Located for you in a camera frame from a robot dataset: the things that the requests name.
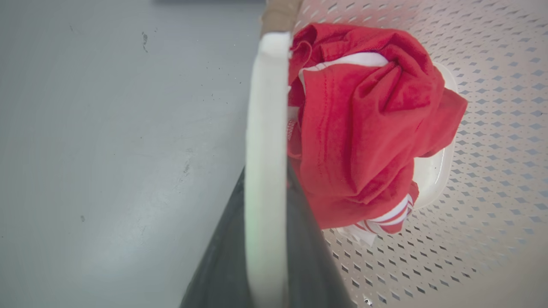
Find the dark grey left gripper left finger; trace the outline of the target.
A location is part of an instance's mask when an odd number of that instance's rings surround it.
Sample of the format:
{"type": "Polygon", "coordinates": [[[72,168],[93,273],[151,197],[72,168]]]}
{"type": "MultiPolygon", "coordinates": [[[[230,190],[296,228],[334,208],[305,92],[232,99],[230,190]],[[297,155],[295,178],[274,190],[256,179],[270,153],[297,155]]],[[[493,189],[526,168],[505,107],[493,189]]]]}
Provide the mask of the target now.
{"type": "Polygon", "coordinates": [[[245,262],[244,171],[179,308],[254,308],[245,262]]]}

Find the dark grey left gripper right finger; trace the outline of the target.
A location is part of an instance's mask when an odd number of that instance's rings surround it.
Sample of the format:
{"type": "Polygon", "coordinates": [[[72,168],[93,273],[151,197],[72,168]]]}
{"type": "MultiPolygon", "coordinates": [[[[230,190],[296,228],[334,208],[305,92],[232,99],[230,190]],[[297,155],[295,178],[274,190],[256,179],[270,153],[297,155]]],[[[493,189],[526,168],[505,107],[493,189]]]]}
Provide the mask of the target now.
{"type": "Polygon", "coordinates": [[[356,308],[290,163],[286,175],[288,308],[356,308]]]}

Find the white perforated plastic laundry basket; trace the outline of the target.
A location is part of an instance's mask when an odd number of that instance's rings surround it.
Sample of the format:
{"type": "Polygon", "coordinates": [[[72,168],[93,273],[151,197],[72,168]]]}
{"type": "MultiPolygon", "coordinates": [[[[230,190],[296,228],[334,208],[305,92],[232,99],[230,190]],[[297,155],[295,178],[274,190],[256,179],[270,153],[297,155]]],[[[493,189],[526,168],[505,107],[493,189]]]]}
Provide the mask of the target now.
{"type": "Polygon", "coordinates": [[[402,29],[468,100],[403,232],[323,232],[348,308],[548,308],[548,0],[301,0],[309,23],[402,29]]]}

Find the red garment with white stripes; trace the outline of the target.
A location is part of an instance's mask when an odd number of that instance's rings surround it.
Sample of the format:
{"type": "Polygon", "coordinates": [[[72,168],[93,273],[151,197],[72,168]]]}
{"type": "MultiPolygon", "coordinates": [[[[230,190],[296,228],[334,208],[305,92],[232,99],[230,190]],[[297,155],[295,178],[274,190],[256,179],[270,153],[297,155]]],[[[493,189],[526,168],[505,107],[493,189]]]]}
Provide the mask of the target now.
{"type": "Polygon", "coordinates": [[[401,232],[414,161],[450,146],[467,100],[403,30],[313,23],[291,52],[287,153],[320,228],[369,246],[401,232]]]}

